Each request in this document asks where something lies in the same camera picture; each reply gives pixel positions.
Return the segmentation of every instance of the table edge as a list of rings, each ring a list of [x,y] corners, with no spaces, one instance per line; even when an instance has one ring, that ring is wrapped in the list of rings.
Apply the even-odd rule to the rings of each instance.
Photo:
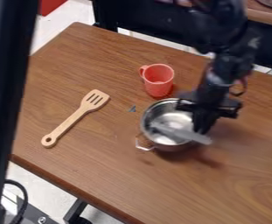
[[[35,174],[41,179],[44,179],[47,182],[59,187],[60,189],[66,191],[67,193],[70,193],[79,199],[85,200],[89,205],[96,207],[100,211],[112,216],[113,218],[119,221],[122,221],[124,223],[127,221],[128,223],[133,223],[133,224],[144,224],[143,222],[139,221],[137,218],[130,216],[127,213],[124,213],[123,211],[117,209],[116,207],[109,205],[108,203],[102,201],[101,199],[96,198],[95,196],[87,192],[82,191],[81,189],[72,185],[71,183],[66,182],[64,179],[58,178],[52,173],[44,169],[41,169],[40,167],[28,162],[27,160],[15,154],[11,154],[10,161],[26,169],[27,171]]]

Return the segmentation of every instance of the wooden spatula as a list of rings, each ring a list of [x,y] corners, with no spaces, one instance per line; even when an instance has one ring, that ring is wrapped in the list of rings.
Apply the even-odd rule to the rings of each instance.
[[[46,148],[52,148],[58,140],[69,131],[85,114],[102,108],[109,100],[109,95],[97,89],[89,92],[81,101],[80,107],[69,116],[52,133],[44,136],[41,143]]]

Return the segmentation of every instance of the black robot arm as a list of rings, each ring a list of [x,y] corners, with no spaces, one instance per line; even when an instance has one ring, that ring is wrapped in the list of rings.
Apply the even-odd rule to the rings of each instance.
[[[233,111],[235,118],[241,103],[228,98],[230,87],[240,81],[246,87],[246,77],[253,69],[260,34],[249,25],[241,0],[191,0],[190,9],[195,48],[201,53],[212,52],[213,60],[204,71],[194,93],[182,93],[181,99],[194,103],[194,131],[205,134],[225,112]]]

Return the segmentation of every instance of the cable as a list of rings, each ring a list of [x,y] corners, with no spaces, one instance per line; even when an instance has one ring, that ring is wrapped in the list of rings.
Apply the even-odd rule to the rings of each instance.
[[[23,193],[23,195],[24,195],[23,205],[18,210],[17,215],[10,222],[10,224],[19,224],[22,221],[22,219],[24,218],[24,212],[25,212],[25,210],[26,210],[26,208],[28,206],[28,200],[29,200],[29,198],[28,198],[27,191],[25,190],[24,186],[22,186],[21,184],[19,184],[18,182],[14,181],[14,180],[6,179],[4,181],[4,183],[7,184],[7,185],[13,185],[13,186],[18,187],[21,190],[21,192]]]

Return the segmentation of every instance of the tile floor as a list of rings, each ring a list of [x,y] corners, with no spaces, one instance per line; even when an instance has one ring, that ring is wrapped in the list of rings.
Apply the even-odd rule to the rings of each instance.
[[[90,1],[70,0],[50,15],[46,17],[39,16],[37,18],[31,53],[36,52],[40,47],[44,46],[48,41],[66,29],[73,22],[81,22],[88,25],[92,25],[94,23],[93,9]],[[160,45],[173,47],[190,53],[197,53],[189,46],[172,43],[163,39],[153,38],[123,29],[120,29],[119,32],[135,38],[156,42]],[[272,74],[272,70],[270,68],[256,66],[255,69],[263,73]],[[10,163],[8,178],[19,181],[27,188],[32,205],[49,214],[58,223],[64,223],[62,217],[66,213],[67,209],[74,203],[74,196],[62,191],[54,185],[49,184],[43,179],[13,163]],[[13,193],[18,193],[17,189],[10,186],[8,187],[8,190]],[[94,224],[121,223],[120,221],[98,211],[92,206],[86,209],[83,216],[91,220]]]

